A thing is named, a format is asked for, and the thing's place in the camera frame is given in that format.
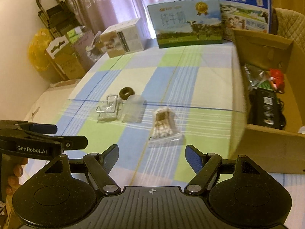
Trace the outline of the person's left hand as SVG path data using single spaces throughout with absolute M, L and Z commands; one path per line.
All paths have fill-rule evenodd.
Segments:
M 20 177 L 23 175 L 23 166 L 28 164 L 28 158 L 22 158 L 21 163 L 16 164 L 13 167 L 13 175 L 7 178 L 8 185 L 6 187 L 6 194 L 12 196 L 16 189 L 18 189 L 20 185 Z

